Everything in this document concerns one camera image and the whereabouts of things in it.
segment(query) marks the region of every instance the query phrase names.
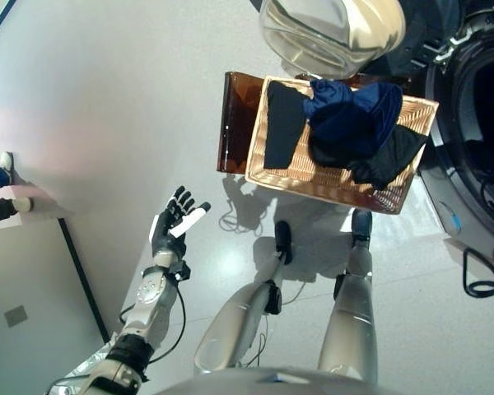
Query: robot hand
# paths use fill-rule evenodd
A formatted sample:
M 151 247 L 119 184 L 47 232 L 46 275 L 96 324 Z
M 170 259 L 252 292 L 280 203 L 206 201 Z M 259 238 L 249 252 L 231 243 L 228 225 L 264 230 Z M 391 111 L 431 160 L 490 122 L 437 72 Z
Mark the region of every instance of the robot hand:
M 165 210 L 154 217 L 149 235 L 152 257 L 165 250 L 173 251 L 179 260 L 184 256 L 187 249 L 185 232 L 211 208 L 208 202 L 194 208 L 194 199 L 190 196 L 183 186 L 177 188 Z

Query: laundry basket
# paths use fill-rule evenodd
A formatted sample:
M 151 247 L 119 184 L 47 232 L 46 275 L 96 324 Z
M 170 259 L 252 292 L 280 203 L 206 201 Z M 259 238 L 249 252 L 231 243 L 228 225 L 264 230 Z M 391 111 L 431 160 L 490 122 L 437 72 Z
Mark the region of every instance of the laundry basket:
M 296 88 L 300 93 L 313 97 L 313 90 L 307 81 L 277 77 L 265 78 L 250 142 L 245 178 L 251 183 L 267 188 L 285 190 L 326 202 L 359 207 L 384 214 L 399 214 L 412 183 L 413 175 L 421 160 L 424 147 L 419 150 L 412 163 L 382 191 L 374 189 L 371 184 L 355 184 L 350 170 L 316 165 L 311 160 L 308 150 L 310 135 L 308 124 L 304 127 L 291 164 L 287 169 L 263 168 L 268 128 L 267 89 L 270 81 L 279 81 L 286 86 Z M 437 107 L 438 103 L 434 101 L 403 96 L 403 107 L 398 117 L 398 124 L 428 136 L 436 116 Z

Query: power cord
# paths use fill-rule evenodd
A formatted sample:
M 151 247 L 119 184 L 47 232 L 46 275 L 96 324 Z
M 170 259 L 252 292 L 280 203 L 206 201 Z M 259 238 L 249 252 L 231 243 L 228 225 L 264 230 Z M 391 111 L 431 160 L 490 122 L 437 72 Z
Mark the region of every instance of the power cord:
M 248 368 L 255 360 L 257 361 L 256 365 L 260 367 L 260 356 L 262 355 L 263 350 L 265 350 L 265 346 L 267 345 L 267 335 L 269 332 L 269 322 L 267 315 L 265 317 L 265 333 L 260 333 L 260 340 L 258 344 L 258 352 L 256 355 L 245 364 L 245 368 Z
M 490 298 L 494 296 L 494 281 L 483 280 L 483 281 L 474 281 L 470 284 L 467 284 L 467 268 L 468 268 L 468 256 L 473 255 L 494 275 L 494 267 L 490 263 L 490 261 L 485 258 L 484 255 L 476 251 L 475 249 L 466 248 L 463 251 L 463 289 L 467 293 L 467 295 L 472 296 L 476 299 L 482 298 Z M 478 287 L 488 287 L 489 289 L 479 290 Z
M 494 172 L 484 174 L 485 179 L 481 182 L 481 188 L 479 190 L 479 194 L 481 195 L 481 199 L 485 206 L 494 213 L 494 202 L 492 200 L 488 200 L 486 195 L 487 185 L 494 184 Z
M 181 327 L 181 332 L 179 333 L 179 336 L 178 336 L 177 340 L 175 341 L 174 345 L 171 348 L 169 348 L 167 351 L 165 351 L 163 354 L 159 355 L 157 358 L 154 358 L 153 360 L 150 360 L 150 362 L 148 362 L 149 365 L 150 364 L 153 364 L 154 362 L 157 362 L 158 360 L 162 360 L 167 355 L 169 355 L 179 345 L 179 342 L 181 342 L 181 337 L 183 337 L 184 329 L 185 329 L 186 324 L 187 324 L 187 313 L 186 313 L 186 310 L 185 310 L 185 307 L 184 307 L 184 299 L 183 299 L 183 296 L 181 295 L 181 291 L 179 290 L 179 285 L 176 285 L 175 286 L 175 291 L 178 294 L 179 302 L 181 302 L 181 310 L 183 311 L 183 326 Z M 121 313 L 119 314 L 119 321 L 122 324 L 126 324 L 126 319 L 124 319 L 124 315 L 128 311 L 130 311 L 131 309 L 133 309 L 134 306 L 135 306 L 135 304 L 132 304 L 131 306 L 128 306 L 126 309 L 124 309 L 123 311 L 121 311 Z
M 63 383 L 67 383 L 68 381 L 74 381 L 74 380 L 83 380 L 83 379 L 87 379 L 88 377 L 90 377 L 89 374 L 82 374 L 79 376 L 62 377 L 61 379 L 57 379 L 57 380 L 53 381 L 46 388 L 46 390 L 44 391 L 44 395 L 49 395 L 49 393 L 51 393 L 51 389 L 53 387 L 63 387 L 63 385 L 61 385 Z
M 135 303 L 132 304 L 131 306 L 128 306 L 126 309 L 124 309 L 123 311 L 121 311 L 121 313 L 119 314 L 119 322 L 122 323 L 123 325 L 126 325 L 126 319 L 124 319 L 124 315 L 130 311 L 131 309 L 133 309 L 133 307 L 135 306 Z
M 149 365 L 153 364 L 154 362 L 157 362 L 158 360 L 162 360 L 167 355 L 169 355 L 178 346 L 179 342 L 181 342 L 181 338 L 183 337 L 184 328 L 187 324 L 187 313 L 184 308 L 184 300 L 183 300 L 183 296 L 181 295 L 181 291 L 179 290 L 179 285 L 175 286 L 175 290 L 178 293 L 179 302 L 181 302 L 181 310 L 183 311 L 183 326 L 181 327 L 181 332 L 179 333 L 178 339 L 175 341 L 174 345 L 171 348 L 169 348 L 167 351 L 165 351 L 163 354 L 159 355 L 157 358 L 150 360 L 150 362 L 148 362 Z

